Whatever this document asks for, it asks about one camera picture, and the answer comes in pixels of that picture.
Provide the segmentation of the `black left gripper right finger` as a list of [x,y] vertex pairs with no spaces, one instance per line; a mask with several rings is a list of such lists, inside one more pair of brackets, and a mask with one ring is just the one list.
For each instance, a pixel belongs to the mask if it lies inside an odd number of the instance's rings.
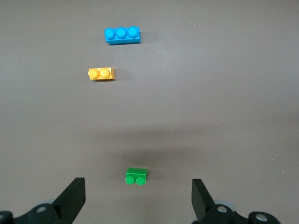
[[192,179],[192,207],[195,224],[278,224],[279,220],[265,212],[254,211],[242,217],[229,206],[216,204],[201,179]]

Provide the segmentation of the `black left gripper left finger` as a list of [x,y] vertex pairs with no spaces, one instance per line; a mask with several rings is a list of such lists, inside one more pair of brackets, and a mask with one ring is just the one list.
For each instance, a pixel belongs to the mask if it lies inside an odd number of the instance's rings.
[[85,204],[85,179],[75,178],[52,202],[43,203],[27,213],[13,217],[10,211],[0,212],[2,224],[72,224]]

